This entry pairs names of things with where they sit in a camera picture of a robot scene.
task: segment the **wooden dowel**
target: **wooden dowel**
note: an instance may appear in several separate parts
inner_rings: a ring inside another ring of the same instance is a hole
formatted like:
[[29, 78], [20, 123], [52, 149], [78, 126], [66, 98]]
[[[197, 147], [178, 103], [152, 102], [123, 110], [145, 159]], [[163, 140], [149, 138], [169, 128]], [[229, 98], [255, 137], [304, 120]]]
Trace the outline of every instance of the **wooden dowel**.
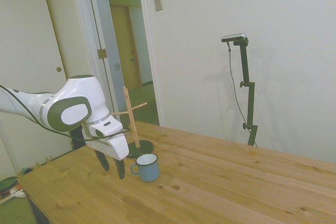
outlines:
[[130, 117], [131, 129], [132, 129], [132, 133], [133, 133], [133, 137], [134, 137], [134, 141], [135, 141], [135, 146], [136, 146], [136, 148], [140, 148], [140, 143], [139, 143], [139, 139], [138, 139], [137, 128], [135, 127], [135, 121], [134, 121], [134, 116], [133, 116], [131, 101], [130, 101], [130, 97], [129, 97], [129, 94], [128, 94], [128, 90], [127, 90], [127, 88], [125, 86], [124, 86], [123, 91], [124, 91], [124, 95], [125, 95], [125, 100], [126, 100], [128, 115]]
[[[145, 106], [145, 105], [147, 105], [146, 102], [145, 102], [145, 103], [142, 103], [142, 104], [140, 104], [140, 105], [138, 105], [138, 106], [133, 107], [132, 110], [135, 110], [135, 109], [140, 108], [140, 107]], [[123, 114], [128, 114], [128, 111], [124, 111], [124, 112], [113, 112], [113, 113], [111, 113], [111, 115], [123, 115]]]

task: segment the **black cable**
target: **black cable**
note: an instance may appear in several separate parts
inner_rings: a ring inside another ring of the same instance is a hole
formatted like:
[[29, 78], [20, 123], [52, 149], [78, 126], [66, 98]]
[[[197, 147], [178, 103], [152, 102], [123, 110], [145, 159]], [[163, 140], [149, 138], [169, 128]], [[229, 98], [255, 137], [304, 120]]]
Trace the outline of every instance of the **black cable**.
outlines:
[[31, 116], [32, 118], [35, 120], [35, 123], [37, 123], [39, 126], [41, 126], [42, 128], [44, 128], [45, 130], [48, 130], [48, 131], [51, 131], [51, 132], [54, 132], [56, 134], [59, 134], [59, 135], [63, 135], [63, 136], [66, 136], [66, 137], [69, 137], [71, 139], [75, 139], [75, 140], [79, 140], [79, 141], [95, 141], [95, 140], [100, 140], [100, 139], [104, 139], [104, 138], [109, 138], [109, 137], [113, 137], [113, 136], [116, 136], [116, 135], [119, 135], [119, 134], [123, 134], [125, 132], [128, 132], [130, 131], [131, 129], [130, 128], [123, 128], [125, 129], [125, 131], [123, 132], [118, 132], [118, 133], [114, 133], [114, 134], [111, 134], [111, 135], [108, 135], [108, 136], [103, 136], [103, 137], [97, 137], [97, 138], [90, 138], [90, 139], [81, 139], [81, 138], [77, 138], [77, 137], [74, 137], [74, 136], [71, 136], [71, 135], [68, 135], [68, 134], [65, 134], [65, 133], [62, 133], [62, 132], [58, 132], [58, 131], [54, 131], [54, 130], [51, 130], [47, 127], [45, 127], [43, 124], [41, 124], [37, 118], [33, 115], [33, 113], [29, 110], [29, 108], [27, 108], [23, 103], [22, 101], [20, 101], [20, 99], [18, 97], [16, 97], [16, 95], [14, 95], [13, 93], [11, 93], [6, 87], [0, 85], [0, 88], [2, 88], [3, 90], [7, 91]]
[[235, 92], [236, 103], [237, 103], [238, 109], [239, 109], [239, 111], [240, 111], [240, 114], [241, 114], [242, 117], [243, 117], [244, 123], [247, 124], [247, 123], [246, 123], [246, 120], [245, 120], [245, 117], [244, 117], [244, 115], [243, 115], [243, 113], [242, 113], [242, 111], [241, 111], [241, 109], [240, 109], [240, 106], [239, 106], [239, 103], [238, 103], [238, 99], [237, 99], [236, 86], [235, 86], [235, 81], [234, 81], [234, 79], [233, 79], [232, 68], [231, 68], [231, 48], [230, 48], [230, 43], [229, 43], [229, 42], [227, 42], [227, 46], [229, 47], [229, 50], [228, 50], [228, 51], [229, 51], [230, 74], [231, 74], [231, 79], [232, 79], [232, 84], [233, 84], [233, 90], [234, 90], [234, 92]]

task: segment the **door hinge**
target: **door hinge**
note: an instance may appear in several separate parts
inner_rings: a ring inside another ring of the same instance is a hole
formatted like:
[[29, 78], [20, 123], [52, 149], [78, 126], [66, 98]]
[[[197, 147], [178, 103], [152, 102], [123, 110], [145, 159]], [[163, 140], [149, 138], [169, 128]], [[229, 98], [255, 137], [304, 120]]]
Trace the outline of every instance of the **door hinge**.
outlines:
[[98, 49], [98, 58], [105, 59], [107, 58], [106, 49]]

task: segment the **blue mug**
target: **blue mug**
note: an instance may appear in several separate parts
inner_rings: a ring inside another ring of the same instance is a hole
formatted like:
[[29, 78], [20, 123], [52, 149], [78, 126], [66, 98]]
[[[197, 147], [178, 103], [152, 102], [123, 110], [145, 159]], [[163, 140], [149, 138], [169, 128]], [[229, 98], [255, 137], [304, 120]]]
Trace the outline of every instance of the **blue mug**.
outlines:
[[[132, 169], [134, 166], [138, 166], [137, 173]], [[135, 164], [131, 165], [131, 173], [139, 175], [145, 182], [156, 180], [160, 174], [157, 155], [150, 153], [139, 156]]]

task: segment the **light switch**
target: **light switch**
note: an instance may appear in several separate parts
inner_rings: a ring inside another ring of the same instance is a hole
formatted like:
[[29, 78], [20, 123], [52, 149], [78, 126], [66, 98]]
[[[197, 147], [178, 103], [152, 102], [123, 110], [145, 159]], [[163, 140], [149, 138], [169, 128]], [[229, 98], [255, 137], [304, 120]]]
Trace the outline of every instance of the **light switch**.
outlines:
[[157, 12], [160, 11], [160, 10], [163, 10], [162, 1], [161, 0], [154, 0], [154, 4], [155, 4], [155, 10]]

